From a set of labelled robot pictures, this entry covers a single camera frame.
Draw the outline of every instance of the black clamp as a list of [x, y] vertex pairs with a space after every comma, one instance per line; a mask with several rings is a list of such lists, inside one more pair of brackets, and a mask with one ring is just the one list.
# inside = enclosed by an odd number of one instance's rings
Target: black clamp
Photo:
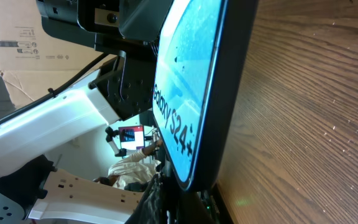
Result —
[[114, 131], [112, 128], [110, 127], [107, 127], [104, 132], [107, 133], [107, 136], [110, 137], [111, 139], [120, 135], [120, 132], [117, 130], [117, 131]]
[[54, 98], [56, 98], [56, 93], [55, 93], [55, 90], [53, 90], [53, 88], [49, 88], [49, 89], [48, 89], [48, 92], [49, 92], [50, 94], [52, 94], [52, 96], [53, 96]]

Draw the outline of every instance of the wooden table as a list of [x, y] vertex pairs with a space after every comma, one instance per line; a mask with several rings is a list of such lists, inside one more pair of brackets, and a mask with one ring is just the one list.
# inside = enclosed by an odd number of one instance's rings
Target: wooden table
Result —
[[260, 0], [218, 184], [235, 223], [358, 223], [358, 0]]

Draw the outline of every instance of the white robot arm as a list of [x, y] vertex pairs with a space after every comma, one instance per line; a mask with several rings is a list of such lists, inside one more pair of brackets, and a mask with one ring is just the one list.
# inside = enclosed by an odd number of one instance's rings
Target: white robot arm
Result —
[[[16, 223], [23, 218], [67, 218], [124, 223], [135, 210], [142, 193], [55, 170], [42, 155], [120, 119], [99, 89], [90, 87], [101, 71], [90, 73], [55, 97], [0, 124], [0, 220]], [[21, 194], [33, 200], [33, 204], [31, 200], [16, 200]]]

